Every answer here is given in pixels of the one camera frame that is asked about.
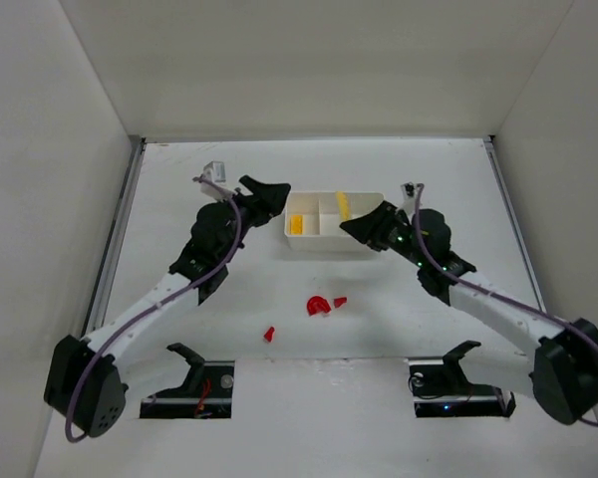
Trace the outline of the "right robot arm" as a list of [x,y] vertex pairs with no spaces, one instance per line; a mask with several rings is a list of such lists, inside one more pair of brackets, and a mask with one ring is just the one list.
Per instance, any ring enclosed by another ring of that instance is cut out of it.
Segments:
[[504,337],[517,352],[488,354],[467,340],[442,357],[441,377],[413,376],[424,398],[467,394],[479,385],[522,393],[556,421],[570,425],[598,404],[598,329],[589,321],[551,317],[494,289],[452,251],[445,217],[433,209],[413,213],[383,201],[370,213],[341,223],[357,242],[392,250],[413,263],[423,289]]

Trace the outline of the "aluminium rail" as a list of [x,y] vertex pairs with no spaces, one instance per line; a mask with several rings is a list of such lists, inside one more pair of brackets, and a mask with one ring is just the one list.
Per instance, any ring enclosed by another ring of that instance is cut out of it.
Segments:
[[79,331],[80,337],[104,324],[111,297],[147,146],[147,141],[142,136],[130,135],[129,140],[132,147],[131,155],[116,203],[113,221],[99,265],[89,306]]
[[492,213],[483,226],[485,257],[477,265],[483,277],[476,282],[486,289],[482,301],[494,311],[494,329],[529,355],[540,347],[542,339],[558,335],[562,328],[541,316],[544,301],[502,178],[493,139],[482,138],[480,146],[485,206]]

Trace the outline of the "left aluminium rail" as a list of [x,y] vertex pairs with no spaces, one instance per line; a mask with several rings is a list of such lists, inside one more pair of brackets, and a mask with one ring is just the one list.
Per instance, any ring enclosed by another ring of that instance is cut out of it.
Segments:
[[147,141],[142,136],[130,135],[129,140],[132,147],[131,155],[116,203],[113,221],[99,265],[89,306],[79,331],[80,337],[104,324],[111,297],[147,146]]

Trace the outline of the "small red lego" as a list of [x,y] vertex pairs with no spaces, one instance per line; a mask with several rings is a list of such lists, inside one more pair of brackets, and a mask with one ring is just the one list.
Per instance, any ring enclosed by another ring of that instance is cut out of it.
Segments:
[[333,301],[334,307],[336,309],[341,308],[343,305],[345,305],[348,302],[348,299],[346,297],[338,297],[335,298]]

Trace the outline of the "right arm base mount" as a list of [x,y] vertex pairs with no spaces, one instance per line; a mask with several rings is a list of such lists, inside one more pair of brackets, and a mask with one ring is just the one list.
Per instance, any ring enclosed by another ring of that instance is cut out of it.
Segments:
[[481,343],[465,341],[439,358],[409,362],[408,388],[416,418],[510,418],[516,409],[513,392],[469,381],[460,362]]

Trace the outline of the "red arch lego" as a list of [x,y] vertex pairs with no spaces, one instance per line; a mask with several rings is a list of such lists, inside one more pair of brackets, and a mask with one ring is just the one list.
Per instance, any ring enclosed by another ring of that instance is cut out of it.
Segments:
[[306,310],[309,317],[317,315],[329,315],[332,307],[327,299],[322,296],[312,296],[306,303]]

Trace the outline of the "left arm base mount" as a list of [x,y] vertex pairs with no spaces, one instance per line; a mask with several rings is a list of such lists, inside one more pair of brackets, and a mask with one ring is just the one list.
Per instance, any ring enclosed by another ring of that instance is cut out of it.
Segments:
[[186,375],[178,386],[142,400],[139,419],[229,419],[232,415],[234,361],[207,361],[181,343],[167,347],[181,356]]

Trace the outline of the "yellow long lego brick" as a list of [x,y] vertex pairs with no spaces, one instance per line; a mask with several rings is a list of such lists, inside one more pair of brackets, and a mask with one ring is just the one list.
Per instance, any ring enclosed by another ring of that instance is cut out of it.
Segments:
[[352,219],[352,209],[348,194],[343,191],[336,191],[335,198],[337,201],[339,214],[342,222]]

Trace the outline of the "right aluminium rail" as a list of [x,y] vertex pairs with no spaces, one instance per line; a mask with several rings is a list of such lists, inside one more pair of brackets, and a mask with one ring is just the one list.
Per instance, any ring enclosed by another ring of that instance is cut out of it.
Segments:
[[558,335],[562,328],[541,316],[544,301],[502,178],[493,139],[482,138],[480,146],[485,206],[492,213],[483,226],[485,257],[477,265],[483,277],[476,282],[486,289],[482,301],[494,311],[494,329],[529,355],[540,347],[542,339]]

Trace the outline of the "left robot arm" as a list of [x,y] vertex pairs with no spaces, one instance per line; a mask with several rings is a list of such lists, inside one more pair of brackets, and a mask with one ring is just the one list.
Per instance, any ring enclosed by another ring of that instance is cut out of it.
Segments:
[[291,191],[288,183],[262,183],[248,175],[240,177],[239,190],[204,175],[197,182],[213,200],[197,212],[188,241],[162,279],[109,324],[80,338],[67,335],[54,347],[44,400],[64,416],[70,443],[108,432],[132,393],[147,396],[181,386],[203,367],[198,353],[171,343],[157,370],[131,371],[149,348],[150,335],[174,318],[177,307],[191,297],[203,304],[217,291],[246,234],[279,216]]

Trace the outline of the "red lego wedge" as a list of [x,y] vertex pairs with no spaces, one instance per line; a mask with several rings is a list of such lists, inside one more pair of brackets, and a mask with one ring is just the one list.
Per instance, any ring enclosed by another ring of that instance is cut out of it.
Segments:
[[272,343],[273,339],[274,339],[274,335],[275,335],[275,328],[274,327],[269,327],[268,330],[264,333],[263,335],[263,340],[265,343]]

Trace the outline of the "white divided container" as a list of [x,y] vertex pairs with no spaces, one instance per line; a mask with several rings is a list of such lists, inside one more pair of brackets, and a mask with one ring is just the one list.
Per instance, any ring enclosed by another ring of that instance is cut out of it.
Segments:
[[[292,214],[304,216],[304,233],[289,234]],[[363,253],[368,248],[340,228],[341,218],[334,191],[299,191],[288,195],[284,233],[294,251],[315,253]]]

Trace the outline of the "yellow lego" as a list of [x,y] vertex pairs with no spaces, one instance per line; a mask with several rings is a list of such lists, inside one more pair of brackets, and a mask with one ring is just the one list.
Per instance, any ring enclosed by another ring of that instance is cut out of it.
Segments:
[[289,234],[302,235],[304,233],[304,216],[292,214],[289,219]]

